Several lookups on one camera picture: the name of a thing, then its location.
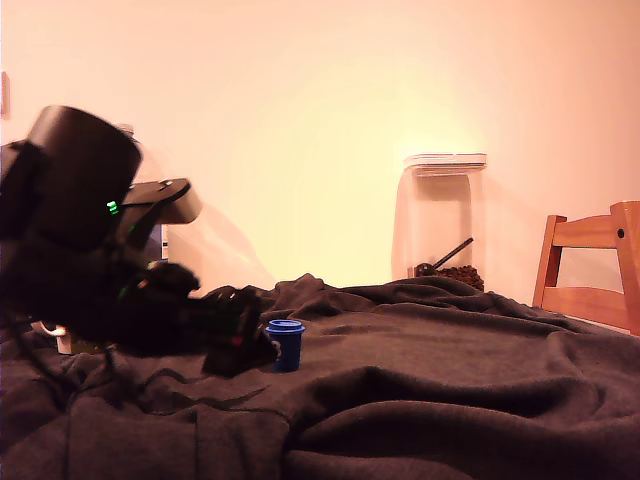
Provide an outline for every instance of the blue cup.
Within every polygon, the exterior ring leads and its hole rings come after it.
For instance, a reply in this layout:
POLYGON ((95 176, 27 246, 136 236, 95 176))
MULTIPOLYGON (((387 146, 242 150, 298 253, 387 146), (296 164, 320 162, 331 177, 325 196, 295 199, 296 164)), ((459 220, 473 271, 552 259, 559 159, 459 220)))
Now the blue cup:
POLYGON ((278 349, 276 372, 293 372, 300 367, 300 347, 305 328, 295 320, 271 320, 266 328, 269 339, 278 349))

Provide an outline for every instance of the container lid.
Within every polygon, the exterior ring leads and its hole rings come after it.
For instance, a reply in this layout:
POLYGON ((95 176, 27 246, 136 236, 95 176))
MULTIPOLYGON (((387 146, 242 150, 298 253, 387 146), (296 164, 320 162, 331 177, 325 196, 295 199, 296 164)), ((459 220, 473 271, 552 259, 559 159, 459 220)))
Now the container lid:
POLYGON ((296 320, 271 320, 265 330, 277 335, 296 335, 304 332, 305 327, 296 320))
POLYGON ((417 176, 466 175, 487 166, 484 153, 421 153, 405 159, 404 168, 417 176))

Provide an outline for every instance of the green led light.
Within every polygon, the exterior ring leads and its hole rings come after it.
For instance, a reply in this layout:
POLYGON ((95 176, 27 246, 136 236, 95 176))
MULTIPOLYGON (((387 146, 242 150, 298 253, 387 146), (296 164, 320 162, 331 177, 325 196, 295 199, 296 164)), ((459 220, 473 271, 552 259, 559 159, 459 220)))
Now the green led light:
POLYGON ((109 209, 109 212, 111 212, 111 215, 118 214, 118 204, 113 200, 110 202, 107 202, 107 208, 109 209))

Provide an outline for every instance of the chair backrest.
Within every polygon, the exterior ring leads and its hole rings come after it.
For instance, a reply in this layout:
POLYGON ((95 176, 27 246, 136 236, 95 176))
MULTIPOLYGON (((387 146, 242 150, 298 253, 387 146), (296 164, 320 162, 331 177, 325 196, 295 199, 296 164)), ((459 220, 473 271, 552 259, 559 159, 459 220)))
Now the chair backrest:
POLYGON ((640 201, 616 203, 610 212, 573 222, 548 217, 533 305, 640 335, 640 201), (616 249, 623 293, 557 287, 563 247, 616 249))

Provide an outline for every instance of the bed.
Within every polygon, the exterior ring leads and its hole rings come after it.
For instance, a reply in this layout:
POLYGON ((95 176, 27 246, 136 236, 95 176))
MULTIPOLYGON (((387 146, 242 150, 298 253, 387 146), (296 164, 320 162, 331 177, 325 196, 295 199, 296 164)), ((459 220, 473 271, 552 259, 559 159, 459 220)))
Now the bed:
POLYGON ((640 478, 640 340, 421 277, 263 295, 304 323, 300 369, 201 374, 203 356, 57 353, 62 405, 2 337, 3 478, 640 478))

